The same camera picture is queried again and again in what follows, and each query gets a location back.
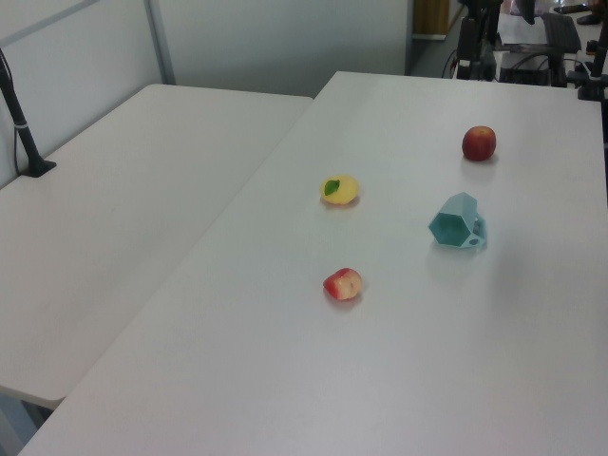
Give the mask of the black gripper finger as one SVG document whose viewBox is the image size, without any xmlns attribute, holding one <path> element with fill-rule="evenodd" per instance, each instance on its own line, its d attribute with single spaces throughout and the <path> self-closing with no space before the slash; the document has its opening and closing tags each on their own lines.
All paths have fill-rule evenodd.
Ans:
<svg viewBox="0 0 608 456">
<path fill-rule="evenodd" d="M 496 73 L 496 59 L 493 47 L 493 19 L 492 13 L 484 13 L 480 29 L 480 50 L 479 50 L 479 79 L 494 79 Z"/>
<path fill-rule="evenodd" d="M 473 62 L 475 61 L 476 49 L 476 21 L 465 17 L 461 22 L 459 41 L 457 46 L 457 69 L 458 79 L 469 79 Z"/>
</svg>

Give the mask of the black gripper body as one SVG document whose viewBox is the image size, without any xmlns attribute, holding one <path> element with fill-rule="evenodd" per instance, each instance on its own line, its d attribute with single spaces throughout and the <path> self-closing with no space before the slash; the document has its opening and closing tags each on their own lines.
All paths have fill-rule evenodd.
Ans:
<svg viewBox="0 0 608 456">
<path fill-rule="evenodd" d="M 491 8 L 500 7 L 502 0 L 459 0 L 467 8 L 467 17 L 482 17 Z"/>
</svg>

